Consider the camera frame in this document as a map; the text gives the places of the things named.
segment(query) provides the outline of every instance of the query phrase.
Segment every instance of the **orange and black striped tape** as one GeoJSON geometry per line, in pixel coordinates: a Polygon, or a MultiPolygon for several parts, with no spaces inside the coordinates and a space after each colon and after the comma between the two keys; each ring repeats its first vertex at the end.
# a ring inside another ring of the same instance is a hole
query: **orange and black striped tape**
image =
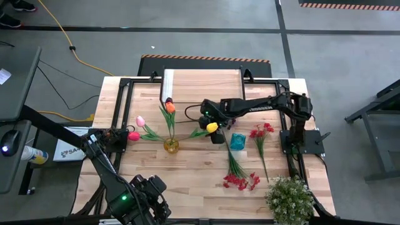
{"type": "Polygon", "coordinates": [[[373,5],[360,5],[360,4],[324,4],[324,3],[301,3],[300,6],[305,8],[323,8],[323,9],[400,11],[400,6],[373,6],[373,5]]]}
{"type": "Polygon", "coordinates": [[[142,58],[161,58],[161,59],[203,59],[203,60],[220,60],[220,61],[241,61],[241,62],[269,63],[269,60],[267,60],[267,59],[244,59],[244,58],[206,57],[206,56],[169,56],[169,55],[144,54],[144,55],[142,55],[142,58]]]}

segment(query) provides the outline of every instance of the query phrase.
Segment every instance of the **black desk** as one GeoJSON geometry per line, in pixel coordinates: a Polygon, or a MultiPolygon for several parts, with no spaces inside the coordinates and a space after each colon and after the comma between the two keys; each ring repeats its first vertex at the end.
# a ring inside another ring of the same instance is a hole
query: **black desk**
{"type": "MultiPolygon", "coordinates": [[[[0,85],[0,121],[18,121],[24,106],[26,96],[33,80],[36,66],[41,53],[40,47],[9,47],[0,46],[0,69],[11,73],[11,77],[0,85]]],[[[13,129],[21,131],[18,152],[12,157],[0,155],[0,194],[10,191],[17,172],[21,154],[28,137],[31,122],[7,122],[0,123],[0,138],[5,132],[13,129]]]]}
{"type": "Polygon", "coordinates": [[[0,85],[0,121],[15,121],[19,118],[26,96],[38,66],[40,47],[0,47],[0,69],[11,73],[11,77],[0,85]]]}

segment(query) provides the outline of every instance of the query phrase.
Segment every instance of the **yellow cable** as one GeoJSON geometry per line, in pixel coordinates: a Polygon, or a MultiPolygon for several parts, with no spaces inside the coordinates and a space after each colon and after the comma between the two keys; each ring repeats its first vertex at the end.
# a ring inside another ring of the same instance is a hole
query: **yellow cable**
{"type": "Polygon", "coordinates": [[[52,111],[38,111],[38,113],[56,115],[56,116],[59,116],[59,117],[61,117],[61,118],[64,118],[64,119],[66,119],[66,120],[68,120],[68,121],[72,121],[72,122],[93,121],[93,119],[94,119],[94,114],[90,114],[90,117],[89,117],[89,118],[86,118],[86,119],[73,119],[73,118],[64,116],[64,115],[62,115],[62,114],[59,114],[58,112],[52,112],[52,111]]]}
{"type": "MultiPolygon", "coordinates": [[[[70,46],[73,46],[73,43],[71,42],[70,38],[68,37],[68,34],[65,32],[65,30],[63,29],[63,27],[61,26],[61,24],[60,24],[60,23],[58,22],[58,20],[56,19],[56,17],[54,17],[53,14],[51,14],[50,10],[43,4],[43,2],[42,2],[41,0],[38,0],[38,1],[39,1],[39,3],[43,6],[43,8],[50,14],[50,16],[54,19],[54,21],[57,23],[57,25],[60,27],[60,29],[61,29],[62,32],[64,33],[65,37],[67,38],[67,40],[68,40],[68,42],[69,42],[69,45],[70,45],[70,46]]],[[[103,69],[100,69],[100,68],[98,68],[98,67],[96,67],[96,66],[92,66],[92,65],[90,65],[89,63],[86,63],[86,62],[80,60],[80,59],[78,58],[78,55],[76,54],[75,50],[72,49],[71,51],[74,53],[75,58],[76,58],[80,63],[82,63],[83,65],[89,66],[90,68],[93,68],[93,69],[97,69],[98,71],[101,71],[101,72],[103,72],[103,73],[106,73],[106,74],[108,74],[108,75],[110,75],[110,76],[115,76],[115,75],[113,75],[112,73],[110,73],[110,72],[108,72],[108,71],[105,71],[105,70],[103,70],[103,69]]]]}

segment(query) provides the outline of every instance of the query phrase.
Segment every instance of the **orange tulip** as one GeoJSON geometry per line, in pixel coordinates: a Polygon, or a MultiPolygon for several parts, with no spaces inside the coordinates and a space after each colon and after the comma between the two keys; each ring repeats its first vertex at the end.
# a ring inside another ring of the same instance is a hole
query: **orange tulip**
{"type": "Polygon", "coordinates": [[[165,107],[166,107],[167,113],[173,113],[173,112],[175,112],[175,106],[174,106],[173,103],[167,102],[167,103],[165,104],[165,107]]]}

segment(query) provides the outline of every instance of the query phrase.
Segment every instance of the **yellow tulip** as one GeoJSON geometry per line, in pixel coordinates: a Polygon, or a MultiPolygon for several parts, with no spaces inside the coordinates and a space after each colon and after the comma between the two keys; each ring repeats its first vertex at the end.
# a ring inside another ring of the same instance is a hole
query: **yellow tulip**
{"type": "Polygon", "coordinates": [[[216,122],[212,122],[210,124],[207,125],[207,131],[209,133],[213,133],[214,131],[216,131],[218,129],[218,124],[216,122]]]}

